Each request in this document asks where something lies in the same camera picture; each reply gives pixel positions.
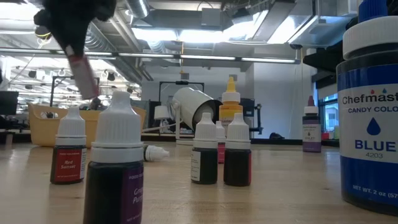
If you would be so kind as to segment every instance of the white label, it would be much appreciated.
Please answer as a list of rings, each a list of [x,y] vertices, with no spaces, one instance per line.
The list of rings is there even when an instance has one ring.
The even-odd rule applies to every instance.
[[[85,178],[86,174],[86,154],[87,149],[84,148],[81,150],[81,163],[80,163],[80,178]]]
[[[398,84],[338,93],[341,155],[398,163]]]
[[[191,179],[200,181],[200,152],[191,153]]]
[[[303,142],[320,142],[321,125],[303,124]]]

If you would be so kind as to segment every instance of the yellow dropper bottle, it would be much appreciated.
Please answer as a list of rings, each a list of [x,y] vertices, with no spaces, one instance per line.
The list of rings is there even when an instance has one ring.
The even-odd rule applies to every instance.
[[[233,121],[235,113],[243,113],[241,94],[236,92],[234,78],[230,77],[226,92],[223,93],[223,105],[220,106],[220,121],[225,129],[225,135],[228,132],[228,125]]]

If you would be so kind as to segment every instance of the computer monitor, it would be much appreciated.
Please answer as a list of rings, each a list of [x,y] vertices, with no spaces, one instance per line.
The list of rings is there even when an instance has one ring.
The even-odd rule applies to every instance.
[[[0,91],[0,115],[17,113],[18,96],[17,91]]]

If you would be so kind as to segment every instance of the table surface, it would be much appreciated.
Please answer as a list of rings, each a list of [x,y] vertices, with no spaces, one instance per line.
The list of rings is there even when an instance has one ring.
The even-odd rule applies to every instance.
[[[396,224],[344,202],[338,149],[303,153],[298,146],[252,146],[252,185],[190,181],[190,146],[152,142],[170,151],[146,162],[142,223]],[[0,151],[0,223],[82,223],[85,184],[50,184],[52,149],[14,145]]]

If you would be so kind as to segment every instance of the dark liquid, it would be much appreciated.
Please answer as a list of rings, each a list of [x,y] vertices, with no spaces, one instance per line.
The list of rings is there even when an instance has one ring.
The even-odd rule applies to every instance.
[[[193,152],[200,153],[200,177],[193,180],[196,184],[215,184],[217,183],[218,170],[218,151],[217,149],[193,148]]]
[[[140,175],[143,171],[142,161],[121,164],[90,162],[83,223],[141,223],[144,178]]]
[[[81,169],[86,166],[86,146],[55,146],[52,153],[50,182],[52,184],[75,184],[84,179]]]
[[[251,150],[225,149],[224,183],[244,187],[251,183]]]

